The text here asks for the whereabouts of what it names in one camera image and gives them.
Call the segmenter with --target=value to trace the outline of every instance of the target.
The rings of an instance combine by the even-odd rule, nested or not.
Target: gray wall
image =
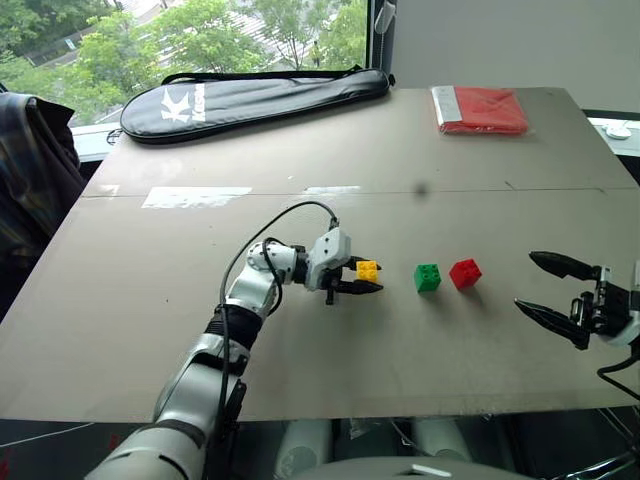
[[[398,0],[399,87],[558,86],[640,112],[640,0]]]

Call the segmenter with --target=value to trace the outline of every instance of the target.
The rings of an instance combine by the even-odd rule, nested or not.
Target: white logo
[[[204,98],[204,83],[196,83],[195,91],[193,92],[193,98],[195,99],[195,105],[191,110],[191,119],[204,122],[205,121],[205,98]],[[169,95],[169,91],[164,89],[164,97],[161,104],[167,107],[167,110],[161,110],[162,118],[165,120],[172,120],[173,122],[180,121],[187,123],[189,115],[182,113],[183,110],[190,108],[189,105],[189,92],[184,94],[184,97],[179,102],[174,102]]]
[[[169,91],[165,88],[164,98],[162,99],[161,103],[169,110],[168,112],[166,110],[162,110],[162,118],[164,118],[165,120],[173,120],[174,122],[176,120],[180,120],[182,123],[187,123],[187,120],[189,120],[189,115],[183,115],[180,112],[189,108],[188,92],[184,94],[182,100],[180,100],[178,103],[174,103],[169,96]]]

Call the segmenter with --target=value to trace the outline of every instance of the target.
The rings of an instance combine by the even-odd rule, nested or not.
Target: gray tabletop
[[[564,91],[518,95],[534,128],[520,139],[442,137],[421,90],[181,146],[123,138],[0,325],[0,416],[148,419],[232,254],[301,199],[335,209],[385,289],[328,307],[287,288],[252,351],[243,419],[630,404],[595,376],[625,349],[594,338],[579,352],[512,301],[567,311],[586,287],[539,270],[533,249],[606,263],[626,286],[638,190]],[[325,227],[302,210],[273,234],[310,245]],[[483,277],[458,292],[447,272],[469,257]],[[420,263],[439,265],[436,292],[415,292]]]

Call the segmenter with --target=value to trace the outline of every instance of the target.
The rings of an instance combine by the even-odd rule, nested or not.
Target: window
[[[0,82],[73,108],[73,126],[114,122],[129,98],[171,73],[364,66],[368,8],[367,0],[9,0]]]

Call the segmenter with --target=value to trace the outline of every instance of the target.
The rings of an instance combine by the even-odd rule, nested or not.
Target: black bag
[[[132,98],[122,130],[141,143],[166,144],[386,95],[381,70],[178,73]]]

